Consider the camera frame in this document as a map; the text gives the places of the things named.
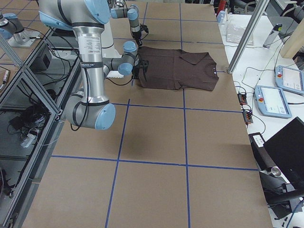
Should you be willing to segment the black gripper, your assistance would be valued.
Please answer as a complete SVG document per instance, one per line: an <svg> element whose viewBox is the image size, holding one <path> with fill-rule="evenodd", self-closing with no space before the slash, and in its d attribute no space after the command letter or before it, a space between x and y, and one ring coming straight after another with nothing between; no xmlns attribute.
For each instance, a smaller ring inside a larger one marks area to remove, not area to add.
<svg viewBox="0 0 304 228"><path fill-rule="evenodd" d="M133 67L132 70L132 79L139 79L140 71L142 71L144 80L147 82L146 72L149 67L148 60L139 60L138 64Z"/></svg>
<svg viewBox="0 0 304 228"><path fill-rule="evenodd" d="M149 29L147 25L140 24L137 27L132 27L132 37L136 41L138 47L143 45L142 40L149 34Z"/></svg>

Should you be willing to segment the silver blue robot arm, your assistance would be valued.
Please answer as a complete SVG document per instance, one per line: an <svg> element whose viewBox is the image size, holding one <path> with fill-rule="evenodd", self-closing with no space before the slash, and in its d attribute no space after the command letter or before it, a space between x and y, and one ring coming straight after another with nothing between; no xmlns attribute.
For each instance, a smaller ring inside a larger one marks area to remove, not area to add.
<svg viewBox="0 0 304 228"><path fill-rule="evenodd" d="M112 7L106 0L41 0L39 16L46 26L73 31L78 42L83 87L69 97L65 107L71 128L110 128L116 110L105 94L108 74L116 71L137 78L149 65L137 52L142 45L142 32L148 31L139 22L138 7L120 0ZM112 18L129 20L133 39L124 43L122 54L114 48Z"/></svg>
<svg viewBox="0 0 304 228"><path fill-rule="evenodd" d="M139 8L137 5L127 6L124 0L115 0L110 14L113 19L128 18L130 33L138 47L143 45L142 40L149 34L148 26L139 22Z"/></svg>

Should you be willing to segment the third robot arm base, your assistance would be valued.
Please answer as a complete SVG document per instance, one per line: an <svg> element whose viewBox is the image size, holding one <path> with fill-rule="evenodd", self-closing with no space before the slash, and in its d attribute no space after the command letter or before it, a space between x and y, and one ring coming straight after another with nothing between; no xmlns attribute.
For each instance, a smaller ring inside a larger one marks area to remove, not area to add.
<svg viewBox="0 0 304 228"><path fill-rule="evenodd" d="M15 13L0 13L0 34L15 48L29 48L36 39L36 33L28 32Z"/></svg>

